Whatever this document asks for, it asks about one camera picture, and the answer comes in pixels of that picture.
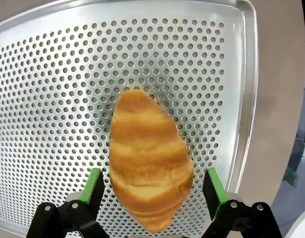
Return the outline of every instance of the metal tray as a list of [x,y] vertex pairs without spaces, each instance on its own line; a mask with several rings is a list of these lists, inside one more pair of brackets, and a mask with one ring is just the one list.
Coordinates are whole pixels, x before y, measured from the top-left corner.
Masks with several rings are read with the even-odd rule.
[[164,106],[195,162],[189,198],[155,236],[200,237],[204,170],[237,191],[246,161],[257,90],[247,0],[58,1],[1,23],[1,228],[25,236],[39,203],[60,205],[101,167],[100,224],[111,237],[150,235],[108,177],[110,120],[129,89]]

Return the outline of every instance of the floor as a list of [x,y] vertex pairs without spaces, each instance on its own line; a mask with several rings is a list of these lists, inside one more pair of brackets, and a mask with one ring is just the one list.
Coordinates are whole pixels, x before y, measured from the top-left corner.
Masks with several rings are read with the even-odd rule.
[[296,141],[290,157],[291,174],[284,177],[271,206],[284,237],[305,211],[305,90]]

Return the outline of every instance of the baked good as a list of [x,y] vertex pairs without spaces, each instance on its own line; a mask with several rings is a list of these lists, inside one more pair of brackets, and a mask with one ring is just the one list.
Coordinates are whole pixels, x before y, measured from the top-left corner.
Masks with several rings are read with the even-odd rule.
[[193,162],[170,116],[146,93],[116,103],[109,175],[117,200],[152,232],[165,230],[192,186]]

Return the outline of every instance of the golden brown pastry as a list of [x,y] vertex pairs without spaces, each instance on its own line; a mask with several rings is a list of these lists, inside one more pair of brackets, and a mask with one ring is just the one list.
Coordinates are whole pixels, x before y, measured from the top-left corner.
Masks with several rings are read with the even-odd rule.
[[190,192],[187,146],[174,121],[144,92],[128,91],[115,106],[109,174],[118,201],[152,233],[169,226]]

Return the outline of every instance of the screw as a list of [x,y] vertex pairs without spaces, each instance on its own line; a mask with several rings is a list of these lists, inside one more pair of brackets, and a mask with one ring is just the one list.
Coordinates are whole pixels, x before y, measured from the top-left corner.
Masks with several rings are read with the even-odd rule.
[[237,203],[236,202],[231,202],[231,207],[232,208],[237,208]]
[[259,205],[257,206],[257,209],[258,209],[259,211],[262,211],[262,210],[263,210],[263,206],[262,206],[261,204],[259,204]]
[[74,208],[74,209],[77,208],[78,206],[79,206],[78,203],[72,203],[72,205],[71,205],[71,207]]

